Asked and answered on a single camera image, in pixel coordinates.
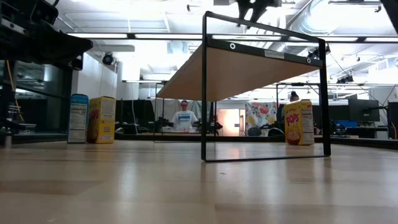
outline black metal frame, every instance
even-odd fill
[[[272,27],[264,24],[258,24],[255,22],[249,22],[249,21],[244,21],[244,20],[239,20],[236,18],[228,17],[228,16],[222,16],[215,14],[213,12],[205,12],[203,15],[203,24],[202,24],[202,84],[201,84],[201,116],[202,116],[202,127],[201,127],[201,159],[205,162],[234,162],[234,161],[252,161],[252,160],[266,160],[266,159],[296,159],[296,158],[312,158],[312,157],[328,157],[331,155],[331,148],[330,148],[330,130],[329,130],[329,125],[323,125],[322,126],[322,134],[323,134],[323,155],[308,155],[308,156],[282,156],[282,157],[258,157],[258,158],[242,158],[242,159],[207,159],[206,158],[206,134],[207,134],[207,47],[216,47],[216,48],[221,48],[225,50],[235,50],[235,44],[234,48],[228,47],[228,49],[224,46],[224,41],[220,40],[213,40],[211,39],[211,36],[207,34],[207,18],[214,18],[214,19],[219,19],[222,21],[227,21],[227,22],[232,22],[236,24],[242,24],[246,26],[251,26],[251,27],[256,27],[259,29],[264,29],[264,30],[269,30],[273,31],[276,33],[280,33],[282,35],[286,35],[288,37],[298,37],[299,39],[307,40],[308,42],[315,42],[318,43],[319,49],[320,49],[320,59],[319,60],[314,60],[306,57],[299,57],[294,55],[289,55],[289,54],[283,54],[284,56],[287,56],[287,60],[291,62],[297,62],[297,63],[310,63],[312,65],[316,65],[320,67],[320,105],[322,109],[322,123],[323,124],[328,124],[329,123],[329,111],[328,111],[328,93],[327,93],[327,74],[326,74],[326,43],[325,40],[319,39],[316,37],[312,37],[309,35],[305,34],[300,34],[297,32],[293,32],[290,30],[285,30],[277,27]],[[259,55],[258,52],[264,52],[265,49],[258,49],[255,47],[246,47],[246,54],[252,54],[252,55]]]

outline yellow cereal box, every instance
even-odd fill
[[[90,143],[113,143],[116,100],[102,96],[90,100],[87,141]]]
[[[285,136],[288,144],[314,144],[310,100],[298,100],[285,105]]]

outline white t-shirt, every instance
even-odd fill
[[[189,110],[177,112],[171,120],[177,131],[188,131],[192,127],[192,123],[196,121],[198,121],[197,117]]]

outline man in white t-shirt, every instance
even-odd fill
[[[174,128],[177,131],[189,131],[189,129],[192,127],[192,124],[198,121],[195,114],[192,111],[187,110],[187,108],[188,102],[186,100],[181,101],[182,110],[176,112],[171,120],[171,122],[174,124]]]

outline person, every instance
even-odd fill
[[[298,94],[295,91],[292,91],[290,94],[290,102],[294,102],[299,100],[300,97],[298,96]],[[280,113],[280,117],[282,119],[285,119],[285,107],[282,108],[282,112]]]
[[[182,110],[174,114],[171,122],[177,131],[189,131],[192,128],[192,124],[198,119],[192,111],[188,110],[188,102],[186,100],[181,101],[180,105]]]

